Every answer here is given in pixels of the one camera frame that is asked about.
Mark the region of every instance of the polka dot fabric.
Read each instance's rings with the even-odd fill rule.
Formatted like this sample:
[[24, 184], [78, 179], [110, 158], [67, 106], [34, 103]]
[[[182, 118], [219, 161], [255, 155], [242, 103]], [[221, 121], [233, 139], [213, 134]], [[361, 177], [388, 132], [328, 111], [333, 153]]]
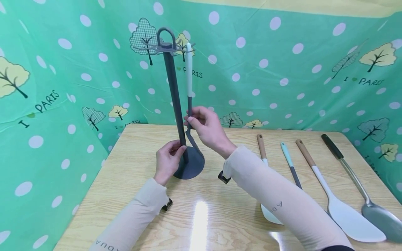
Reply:
[[[0, 0], [0, 250], [53, 250], [124, 128], [175, 124], [163, 55], [138, 49], [163, 26], [196, 43], [193, 105], [224, 127], [343, 133], [402, 202], [398, 13], [20, 2]], [[174, 57], [183, 114], [185, 56]]]

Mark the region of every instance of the wooden table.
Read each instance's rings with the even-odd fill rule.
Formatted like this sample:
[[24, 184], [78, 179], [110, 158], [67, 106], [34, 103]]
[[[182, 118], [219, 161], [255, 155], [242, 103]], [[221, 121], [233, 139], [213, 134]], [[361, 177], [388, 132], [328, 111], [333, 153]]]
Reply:
[[[303, 140], [334, 194], [360, 212], [363, 197], [321, 140], [322, 132], [225, 131], [235, 144], [245, 144], [258, 155], [256, 135], [261, 133], [270, 166], [293, 181], [279, 145], [281, 141], [285, 142], [304, 191], [326, 209], [327, 196], [295, 144], [296, 139]], [[342, 151], [372, 200], [402, 218], [399, 202], [349, 140], [341, 133], [326, 134]], [[173, 206], [167, 212], [161, 211], [140, 237], [134, 250], [303, 250], [284, 226], [267, 221], [260, 204], [234, 181], [225, 185], [218, 180], [224, 159], [204, 146], [195, 132], [193, 135], [205, 155], [203, 172], [191, 180], [172, 178], [169, 181], [168, 196], [173, 200]], [[87, 251], [145, 181], [153, 177], [155, 152], [167, 141], [177, 138], [175, 126], [128, 125], [54, 250]], [[402, 245], [388, 242], [351, 242], [356, 251], [402, 250]]]

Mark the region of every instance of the black clip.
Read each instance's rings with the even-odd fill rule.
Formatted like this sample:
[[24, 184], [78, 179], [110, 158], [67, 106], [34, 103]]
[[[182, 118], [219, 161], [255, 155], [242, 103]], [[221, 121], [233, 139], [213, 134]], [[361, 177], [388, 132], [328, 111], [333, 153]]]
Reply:
[[219, 173], [218, 175], [218, 179], [220, 179], [221, 181], [223, 181], [223, 183], [227, 184], [232, 178], [226, 179], [224, 177], [224, 172], [223, 170]]
[[167, 211], [167, 210], [169, 210], [169, 208], [170, 208], [170, 206], [171, 206], [172, 204], [173, 204], [173, 201], [169, 198], [168, 204], [165, 205], [165, 206], [163, 206], [162, 209], [163, 209], [164, 211]]

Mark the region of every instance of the beige arm sleeve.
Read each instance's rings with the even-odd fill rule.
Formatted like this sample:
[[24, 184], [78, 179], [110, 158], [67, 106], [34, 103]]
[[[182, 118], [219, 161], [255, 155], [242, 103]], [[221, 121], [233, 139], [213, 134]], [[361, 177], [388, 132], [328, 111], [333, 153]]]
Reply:
[[144, 229], [168, 202], [166, 187], [149, 179], [134, 200], [106, 227], [89, 251], [131, 251]]
[[225, 161], [223, 175], [269, 209], [306, 250], [320, 251], [335, 245], [352, 248], [343, 231], [315, 200], [246, 147], [238, 147]]

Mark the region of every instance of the white spatula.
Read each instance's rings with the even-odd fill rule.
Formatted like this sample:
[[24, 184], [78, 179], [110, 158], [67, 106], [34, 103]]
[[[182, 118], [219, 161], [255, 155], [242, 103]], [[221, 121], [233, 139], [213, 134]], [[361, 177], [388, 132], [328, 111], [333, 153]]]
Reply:
[[317, 176], [322, 188], [328, 196], [328, 212], [332, 219], [350, 238], [361, 242], [380, 242], [386, 239], [385, 234], [364, 218], [359, 212], [340, 201], [329, 188], [321, 175], [313, 158], [307, 151], [303, 142], [298, 139], [296, 144], [304, 158]]

